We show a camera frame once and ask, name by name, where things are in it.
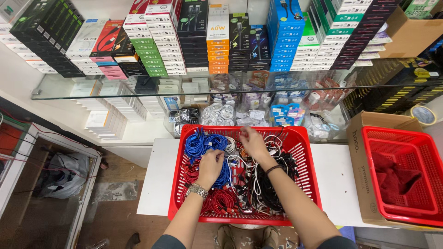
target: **pink box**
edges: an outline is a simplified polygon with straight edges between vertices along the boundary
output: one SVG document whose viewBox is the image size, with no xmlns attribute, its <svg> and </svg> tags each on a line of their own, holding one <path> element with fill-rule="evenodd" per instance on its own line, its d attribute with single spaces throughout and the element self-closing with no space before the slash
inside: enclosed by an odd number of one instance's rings
<svg viewBox="0 0 443 249">
<path fill-rule="evenodd" d="M 114 75 L 124 75 L 123 71 L 105 71 L 103 72 L 106 76 L 114 76 Z"/>
<path fill-rule="evenodd" d="M 100 70 L 102 72 L 107 72 L 107 71 L 121 71 L 121 68 L 119 66 L 99 66 L 98 68 L 100 68 Z"/>
<path fill-rule="evenodd" d="M 126 75 L 107 75 L 108 80 L 127 80 L 128 77 Z"/>
</svg>

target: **hand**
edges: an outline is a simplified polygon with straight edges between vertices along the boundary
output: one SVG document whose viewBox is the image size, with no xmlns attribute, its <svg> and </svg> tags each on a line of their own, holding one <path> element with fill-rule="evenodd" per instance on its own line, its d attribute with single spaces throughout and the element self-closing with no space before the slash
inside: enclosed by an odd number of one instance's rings
<svg viewBox="0 0 443 249">
<path fill-rule="evenodd" d="M 200 160 L 198 179 L 195 181 L 195 183 L 208 191 L 219 177 L 224 160 L 225 153 L 223 151 L 206 151 L 206 153 L 202 156 L 202 160 Z"/>
<path fill-rule="evenodd" d="M 256 130 L 251 127 L 242 127 L 241 131 L 248 134 L 248 137 L 240 135 L 240 141 L 246 152 L 255 159 L 263 170 L 268 170 L 277 165 L 275 159 L 269 154 L 264 144 L 263 137 Z"/>
</svg>

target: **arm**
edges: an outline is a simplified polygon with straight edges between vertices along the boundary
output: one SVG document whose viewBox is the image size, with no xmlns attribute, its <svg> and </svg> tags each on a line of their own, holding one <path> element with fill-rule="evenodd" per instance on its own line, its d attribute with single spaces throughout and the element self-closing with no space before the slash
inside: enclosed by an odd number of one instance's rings
<svg viewBox="0 0 443 249">
<path fill-rule="evenodd" d="M 195 183 L 208 191 L 220 175 L 224 156 L 223 151 L 208 150 L 200 161 L 200 172 Z M 190 249 L 202 205 L 203 198 L 200 195 L 189 193 L 163 234 L 177 238 L 187 249 Z"/>
<path fill-rule="evenodd" d="M 264 171 L 278 165 L 269 155 L 263 137 L 257 131 L 250 127 L 242 130 L 248 134 L 248 137 L 240 137 L 243 146 Z M 325 240 L 341 236 L 328 217 L 281 168 L 272 170 L 268 177 L 286 215 L 307 249 L 315 249 Z"/>
</svg>

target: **orange box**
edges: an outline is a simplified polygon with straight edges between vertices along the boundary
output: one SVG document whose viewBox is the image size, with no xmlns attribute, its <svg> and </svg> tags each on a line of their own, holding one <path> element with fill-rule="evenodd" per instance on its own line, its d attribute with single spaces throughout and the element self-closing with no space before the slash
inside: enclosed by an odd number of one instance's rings
<svg viewBox="0 0 443 249">
<path fill-rule="evenodd" d="M 228 70 L 209 70 L 209 74 L 227 74 Z"/>
<path fill-rule="evenodd" d="M 208 51 L 208 56 L 229 55 L 229 50 Z"/>
<path fill-rule="evenodd" d="M 229 45 L 208 46 L 208 51 L 226 50 L 229 51 Z"/>
<path fill-rule="evenodd" d="M 222 39 L 222 40 L 206 40 L 206 44 L 208 46 L 215 46 L 215 45 L 227 45 L 229 49 L 229 39 Z"/>
<path fill-rule="evenodd" d="M 209 66 L 229 65 L 229 61 L 210 61 Z"/>
<path fill-rule="evenodd" d="M 228 70 L 228 65 L 222 66 L 209 66 L 209 71 L 220 71 L 220 70 Z"/>
<path fill-rule="evenodd" d="M 208 56 L 209 61 L 229 61 L 229 56 L 222 55 L 222 56 Z"/>
</svg>

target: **red cloth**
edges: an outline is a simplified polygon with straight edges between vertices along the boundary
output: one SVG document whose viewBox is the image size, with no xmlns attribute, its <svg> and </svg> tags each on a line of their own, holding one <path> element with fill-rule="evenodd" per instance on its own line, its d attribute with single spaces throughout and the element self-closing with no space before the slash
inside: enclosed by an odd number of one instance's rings
<svg viewBox="0 0 443 249">
<path fill-rule="evenodd" d="M 397 203 L 397 198 L 407 194 L 423 177 L 421 171 L 401 169 L 391 159 L 373 152 L 372 160 L 375 166 L 381 199 L 386 204 Z"/>
</svg>

